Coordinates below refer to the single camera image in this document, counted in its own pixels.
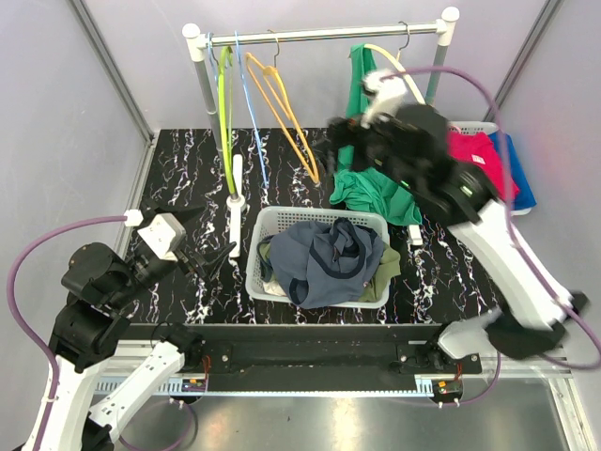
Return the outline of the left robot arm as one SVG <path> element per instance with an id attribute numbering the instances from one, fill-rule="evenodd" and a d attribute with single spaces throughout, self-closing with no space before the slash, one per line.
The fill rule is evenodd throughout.
<path id="1" fill-rule="evenodd" d="M 7 280 L 8 308 L 49 365 L 48 379 L 33 429 L 23 450 L 112 450 L 134 415 L 170 377 L 181 371 L 209 371 L 203 336 L 182 323 L 168 325 L 147 358 L 105 399 L 93 404 L 98 381 L 131 322 L 124 311 L 137 296 L 174 271 L 213 280 L 236 249 L 231 241 L 207 254 L 185 248 L 186 224 L 203 207 L 177 209 L 152 200 L 120 215 L 64 225 L 28 244 L 13 262 Z M 101 242 L 81 246 L 61 279 L 69 295 L 57 314 L 49 341 L 24 320 L 15 297 L 18 270 L 44 242 L 101 224 L 121 223 L 141 238 L 128 259 Z"/>

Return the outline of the lime green hanger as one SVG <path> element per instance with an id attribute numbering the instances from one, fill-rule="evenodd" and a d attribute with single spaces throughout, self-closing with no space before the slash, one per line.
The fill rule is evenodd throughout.
<path id="1" fill-rule="evenodd" d="M 223 151 L 223 169 L 226 177 L 228 192 L 238 195 L 233 175 L 233 49 L 223 47 L 217 65 L 218 84 L 218 119 L 220 125 L 221 144 Z"/>

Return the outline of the light blue wire hanger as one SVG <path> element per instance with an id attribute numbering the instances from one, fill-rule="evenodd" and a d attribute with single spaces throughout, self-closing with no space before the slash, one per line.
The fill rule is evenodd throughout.
<path id="1" fill-rule="evenodd" d="M 209 60 L 209 64 L 211 66 L 211 71 L 213 74 L 213 78 L 214 78 L 214 82 L 215 82 L 215 89 L 219 88 L 219 80 L 218 80 L 218 62 L 217 59 L 214 55 L 213 52 L 213 44 L 212 44 L 212 36 L 213 34 L 211 32 L 207 33 L 207 40 L 208 40 L 208 60 Z M 221 128 L 220 128 L 220 120 L 219 120 L 219 107 L 218 107 L 218 102 L 215 101 L 215 128 L 214 128 L 214 134 L 216 137 L 216 143 L 218 145 L 221 144 Z"/>

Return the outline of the yellow plastic hanger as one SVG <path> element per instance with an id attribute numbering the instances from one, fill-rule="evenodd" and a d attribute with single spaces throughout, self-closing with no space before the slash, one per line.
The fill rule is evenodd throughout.
<path id="1" fill-rule="evenodd" d="M 273 35 L 276 43 L 276 53 L 273 56 L 272 64 L 264 65 L 252 53 L 247 52 L 244 57 L 245 67 L 307 175 L 315 186 L 319 186 L 321 178 L 316 156 L 294 113 L 285 83 L 277 69 L 277 58 L 281 52 L 280 42 L 273 30 L 270 30 L 269 33 Z"/>

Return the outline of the white camisole top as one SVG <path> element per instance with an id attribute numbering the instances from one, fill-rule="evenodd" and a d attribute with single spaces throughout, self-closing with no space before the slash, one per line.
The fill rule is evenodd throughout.
<path id="1" fill-rule="evenodd" d="M 276 280 L 264 282 L 263 289 L 266 294 L 278 297 L 286 297 L 285 291 Z"/>

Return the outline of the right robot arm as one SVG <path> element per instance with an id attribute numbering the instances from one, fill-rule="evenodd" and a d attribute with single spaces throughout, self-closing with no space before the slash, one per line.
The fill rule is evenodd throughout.
<path id="1" fill-rule="evenodd" d="M 447 372 L 461 358 L 487 350 L 517 361 L 546 358 L 566 338 L 569 315 L 588 305 L 587 296 L 544 271 L 506 224 L 511 214 L 484 171 L 449 154 L 448 121 L 433 107 L 407 104 L 368 125 L 361 119 L 331 118 L 319 158 L 332 167 L 351 146 L 353 169 L 375 169 L 408 190 L 422 214 L 471 251 L 504 298 L 488 314 L 442 325 L 426 349 L 429 366 Z"/>

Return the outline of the olive green tank top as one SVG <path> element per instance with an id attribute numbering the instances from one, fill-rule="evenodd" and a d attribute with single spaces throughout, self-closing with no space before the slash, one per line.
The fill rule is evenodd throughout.
<path id="1" fill-rule="evenodd" d="M 269 282 L 272 280 L 277 281 L 270 263 L 270 240 L 271 236 L 267 236 L 257 245 L 262 286 L 264 282 Z M 378 268 L 374 276 L 365 286 L 365 289 L 357 302 L 377 302 L 381 298 L 385 288 L 388 286 L 391 280 L 400 274 L 400 254 L 389 244 L 384 244 L 384 252 L 380 259 Z"/>

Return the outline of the navy blue tank top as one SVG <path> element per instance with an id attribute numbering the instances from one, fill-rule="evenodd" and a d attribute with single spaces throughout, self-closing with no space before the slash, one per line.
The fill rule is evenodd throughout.
<path id="1" fill-rule="evenodd" d="M 275 280 L 303 309 L 359 300 L 384 254 L 375 230 L 347 218 L 297 222 L 272 236 L 269 247 Z"/>

